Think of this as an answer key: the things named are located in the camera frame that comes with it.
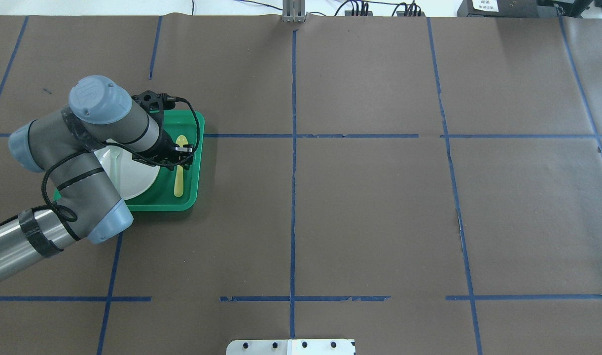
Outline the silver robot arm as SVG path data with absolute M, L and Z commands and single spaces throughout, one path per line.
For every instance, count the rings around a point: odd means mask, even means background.
M 44 204 L 0 223 L 0 282 L 77 241 L 93 244 L 120 234 L 134 220 L 95 152 L 114 146 L 151 167 L 190 169 L 200 157 L 203 125 L 192 110 L 196 137 L 179 144 L 165 130 L 165 111 L 188 100 L 144 91 L 130 95 L 113 79 L 90 75 L 68 103 L 33 120 L 8 138 L 23 168 L 42 173 Z

